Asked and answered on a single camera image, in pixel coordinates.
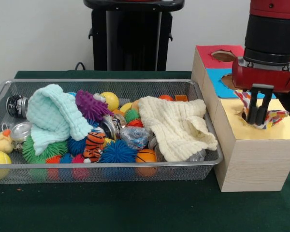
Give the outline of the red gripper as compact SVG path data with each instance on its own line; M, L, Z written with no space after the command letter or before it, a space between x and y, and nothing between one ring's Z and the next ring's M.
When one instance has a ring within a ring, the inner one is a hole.
M262 125L265 122L273 92L290 92L290 64L270 66L249 62L243 57L237 57L232 64L232 82L238 89L251 89L246 122ZM264 94L262 105L259 107L257 107L257 87L261 87L259 91Z

